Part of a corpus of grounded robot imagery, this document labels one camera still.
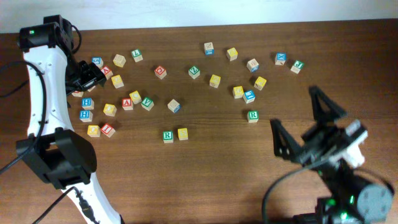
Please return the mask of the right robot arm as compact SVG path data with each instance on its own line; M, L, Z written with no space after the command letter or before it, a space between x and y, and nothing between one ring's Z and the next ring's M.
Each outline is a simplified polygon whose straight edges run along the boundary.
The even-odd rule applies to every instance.
M301 146L286 131L278 119L270 121L274 154L301 168L277 179L262 199L262 221L269 223L267 202L274 188L288 177L312 170L318 174L330 197L319 197L313 213L294 215L286 223L376 223L386 220L395 195L392 184L380 177L372 182L355 172L364 163L360 144L368 137L368 130L359 121L339 127L336 121L346 111L331 100L317 86L310 86L309 94L315 124L302 134Z

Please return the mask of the yellow S block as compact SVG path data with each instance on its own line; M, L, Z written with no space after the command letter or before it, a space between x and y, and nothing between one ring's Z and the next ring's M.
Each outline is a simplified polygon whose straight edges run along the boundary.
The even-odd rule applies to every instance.
M209 85L213 88L218 88L221 82L221 77L215 74L212 74Z
M188 129L187 128L178 128L178 139L180 141L188 140Z

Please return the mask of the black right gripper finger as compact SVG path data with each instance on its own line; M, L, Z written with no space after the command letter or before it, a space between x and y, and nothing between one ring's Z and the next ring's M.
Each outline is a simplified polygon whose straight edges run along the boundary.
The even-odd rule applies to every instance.
M310 86L313 118L317 123L329 123L346 116L346 111L331 100L318 86Z
M274 155L283 159L298 159L303 152L303 147L283 127L279 119L270 120Z

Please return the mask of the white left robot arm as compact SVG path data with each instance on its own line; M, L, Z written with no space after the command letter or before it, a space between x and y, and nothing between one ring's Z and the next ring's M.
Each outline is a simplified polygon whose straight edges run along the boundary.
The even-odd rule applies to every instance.
M54 15L19 32L29 65L31 108L27 139L16 143L16 151L42 182L70 193L87 223L123 223L98 182L93 146L74 132L68 114L68 95L106 82L94 63L75 60L75 29Z

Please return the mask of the blue P block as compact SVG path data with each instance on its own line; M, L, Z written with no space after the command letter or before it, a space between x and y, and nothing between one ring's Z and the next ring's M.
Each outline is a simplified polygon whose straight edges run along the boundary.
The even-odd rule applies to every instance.
M172 99L167 104L167 106L168 106L169 110L172 111L173 113L177 113L181 108L181 104L179 102L177 102L175 99Z

